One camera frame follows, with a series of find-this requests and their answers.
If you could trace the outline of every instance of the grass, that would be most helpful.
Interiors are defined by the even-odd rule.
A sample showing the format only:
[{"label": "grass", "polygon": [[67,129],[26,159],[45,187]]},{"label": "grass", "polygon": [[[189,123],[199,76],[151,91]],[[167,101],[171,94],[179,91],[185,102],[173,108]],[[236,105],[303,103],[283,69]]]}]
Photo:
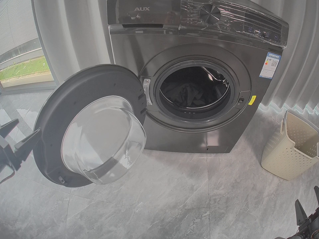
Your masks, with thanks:
[{"label": "grass", "polygon": [[20,64],[14,64],[0,71],[0,81],[12,77],[33,74],[37,72],[50,71],[45,57],[32,59]]}]

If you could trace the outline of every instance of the rotary knob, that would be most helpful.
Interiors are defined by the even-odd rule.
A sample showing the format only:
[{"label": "rotary knob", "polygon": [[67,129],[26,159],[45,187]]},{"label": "rotary knob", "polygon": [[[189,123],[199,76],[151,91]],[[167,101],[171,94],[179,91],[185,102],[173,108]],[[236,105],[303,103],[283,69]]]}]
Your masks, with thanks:
[{"label": "rotary knob", "polygon": [[205,23],[215,24],[220,20],[220,10],[217,6],[207,3],[200,8],[199,16]]}]

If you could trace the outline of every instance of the beige laundry basket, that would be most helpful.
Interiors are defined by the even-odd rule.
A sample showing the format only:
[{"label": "beige laundry basket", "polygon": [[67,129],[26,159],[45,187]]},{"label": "beige laundry basket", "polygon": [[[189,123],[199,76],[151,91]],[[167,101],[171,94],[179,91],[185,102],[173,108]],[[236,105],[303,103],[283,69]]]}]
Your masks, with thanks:
[{"label": "beige laundry basket", "polygon": [[297,177],[319,161],[318,132],[314,124],[288,109],[265,146],[261,166],[286,180]]}]

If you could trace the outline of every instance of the aux logo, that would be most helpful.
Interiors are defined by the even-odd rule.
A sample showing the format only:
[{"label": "aux logo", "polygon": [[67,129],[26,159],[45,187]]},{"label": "aux logo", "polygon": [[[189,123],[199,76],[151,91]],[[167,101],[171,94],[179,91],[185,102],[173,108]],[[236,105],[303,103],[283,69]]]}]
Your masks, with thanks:
[{"label": "aux logo", "polygon": [[150,10],[150,8],[149,7],[140,7],[140,8],[138,8],[138,7],[136,7],[135,8],[135,10]]}]

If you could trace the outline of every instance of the gray tile floor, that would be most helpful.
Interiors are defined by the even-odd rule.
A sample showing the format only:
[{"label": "gray tile floor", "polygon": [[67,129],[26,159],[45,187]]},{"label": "gray tile floor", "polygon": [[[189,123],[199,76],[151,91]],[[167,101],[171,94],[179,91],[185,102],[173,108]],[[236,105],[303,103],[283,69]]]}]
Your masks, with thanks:
[{"label": "gray tile floor", "polygon": [[[0,124],[19,118],[7,140],[30,134],[49,91],[0,96]],[[305,114],[316,125],[317,115]],[[0,185],[0,238],[260,238],[296,230],[297,198],[310,214],[319,165],[285,181],[264,170],[261,155],[283,117],[257,110],[229,154],[145,150],[120,180],[69,189],[37,169],[33,156]]]}]

